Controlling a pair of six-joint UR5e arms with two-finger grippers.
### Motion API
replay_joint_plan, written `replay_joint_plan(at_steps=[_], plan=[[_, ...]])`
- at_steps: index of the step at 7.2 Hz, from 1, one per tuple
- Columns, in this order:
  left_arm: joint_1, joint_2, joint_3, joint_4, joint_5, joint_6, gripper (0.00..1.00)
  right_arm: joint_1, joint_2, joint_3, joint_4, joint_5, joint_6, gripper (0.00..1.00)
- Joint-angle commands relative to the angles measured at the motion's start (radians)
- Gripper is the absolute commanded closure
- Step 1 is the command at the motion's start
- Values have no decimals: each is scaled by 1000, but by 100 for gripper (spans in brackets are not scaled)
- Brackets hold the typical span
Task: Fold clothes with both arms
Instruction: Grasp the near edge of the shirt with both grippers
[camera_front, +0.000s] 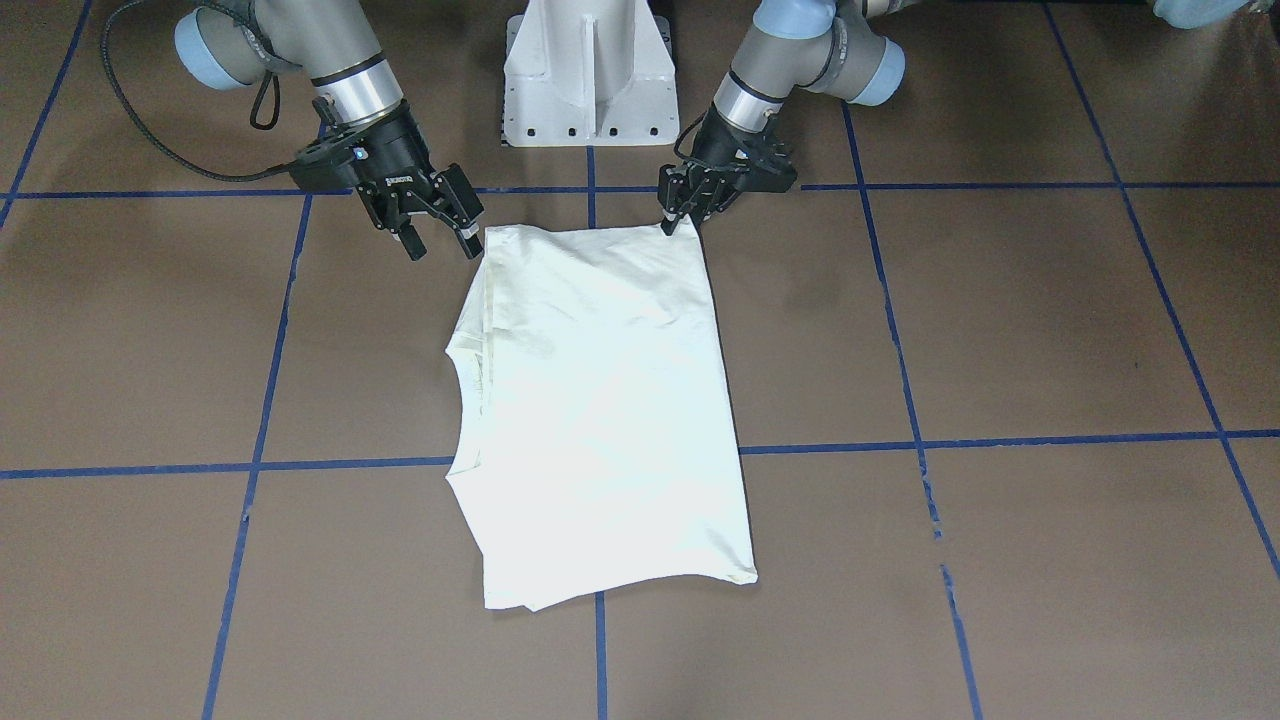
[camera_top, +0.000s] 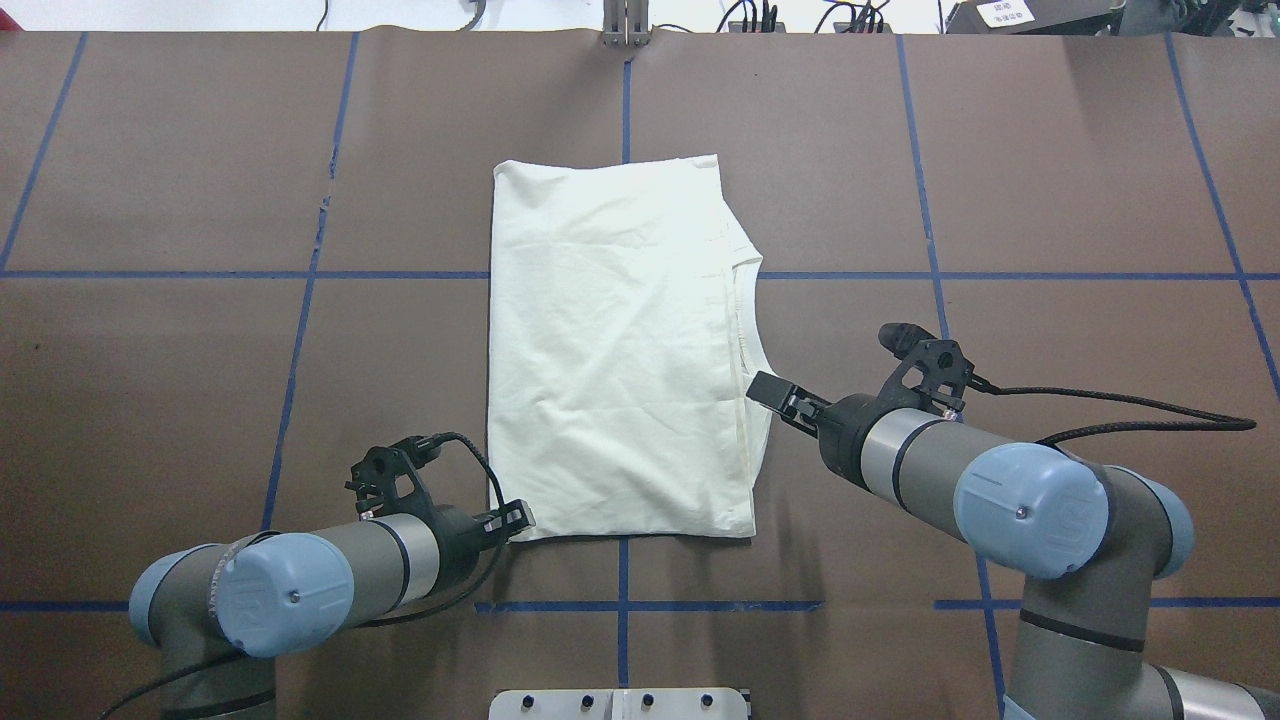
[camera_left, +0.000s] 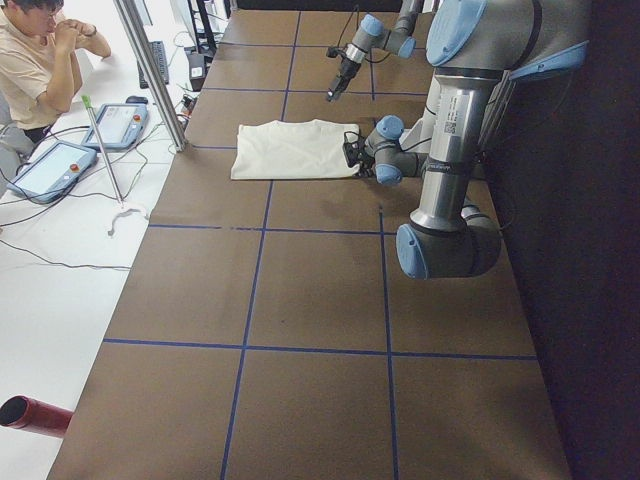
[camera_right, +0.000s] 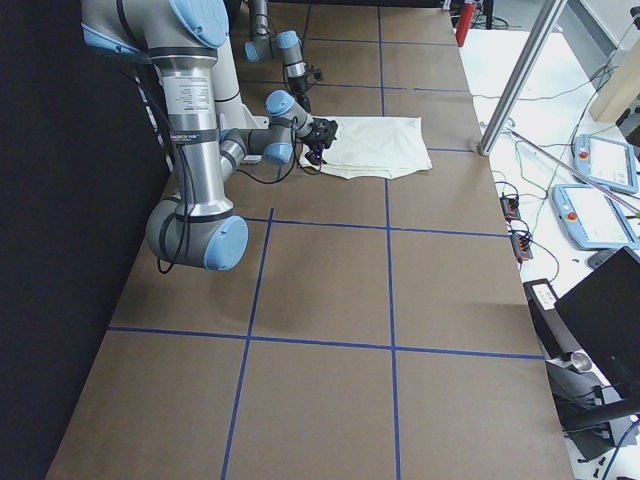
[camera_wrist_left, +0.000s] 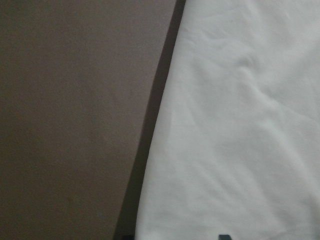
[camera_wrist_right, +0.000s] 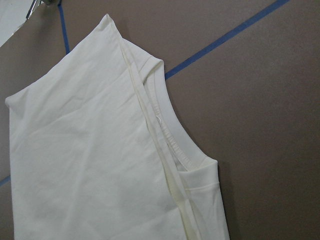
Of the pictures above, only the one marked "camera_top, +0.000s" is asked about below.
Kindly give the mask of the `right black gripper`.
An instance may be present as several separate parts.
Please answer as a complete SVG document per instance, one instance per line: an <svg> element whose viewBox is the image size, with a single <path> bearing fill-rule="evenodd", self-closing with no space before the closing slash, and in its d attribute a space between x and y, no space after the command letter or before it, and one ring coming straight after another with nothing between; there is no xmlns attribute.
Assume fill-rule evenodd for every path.
<svg viewBox="0 0 1280 720"><path fill-rule="evenodd" d="M829 406L829 401L768 372L753 377L746 397L804 433L818 432L818 418Z"/></svg>

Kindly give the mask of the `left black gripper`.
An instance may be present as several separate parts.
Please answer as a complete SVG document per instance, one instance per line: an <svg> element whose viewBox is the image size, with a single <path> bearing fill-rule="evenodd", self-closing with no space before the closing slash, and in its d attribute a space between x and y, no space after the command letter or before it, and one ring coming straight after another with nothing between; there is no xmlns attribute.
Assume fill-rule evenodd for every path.
<svg viewBox="0 0 1280 720"><path fill-rule="evenodd" d="M495 550L536 527L532 511L524 498L507 501L497 509L471 516L471 520L474 528L470 538L477 550Z"/></svg>

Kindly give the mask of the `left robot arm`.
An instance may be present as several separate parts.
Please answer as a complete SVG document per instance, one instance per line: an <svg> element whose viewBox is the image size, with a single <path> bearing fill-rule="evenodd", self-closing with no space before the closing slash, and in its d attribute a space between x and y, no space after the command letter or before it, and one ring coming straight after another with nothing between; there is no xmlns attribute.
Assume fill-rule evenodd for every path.
<svg viewBox="0 0 1280 720"><path fill-rule="evenodd" d="M522 500L471 516L440 506L315 532L198 544L146 568L131 625L163 655L164 719L273 719L276 657L311 650L463 582L535 523Z"/></svg>

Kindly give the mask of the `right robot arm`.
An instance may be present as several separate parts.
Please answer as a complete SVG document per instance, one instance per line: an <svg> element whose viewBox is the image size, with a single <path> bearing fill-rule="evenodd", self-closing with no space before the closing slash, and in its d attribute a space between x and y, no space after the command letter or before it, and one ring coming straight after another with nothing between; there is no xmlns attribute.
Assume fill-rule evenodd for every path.
<svg viewBox="0 0 1280 720"><path fill-rule="evenodd" d="M1194 544L1167 487L969 427L899 383L829 402L760 372L748 397L815 437L833 474L1024 575L1004 717L1277 716L1275 691L1146 661L1153 583Z"/></svg>

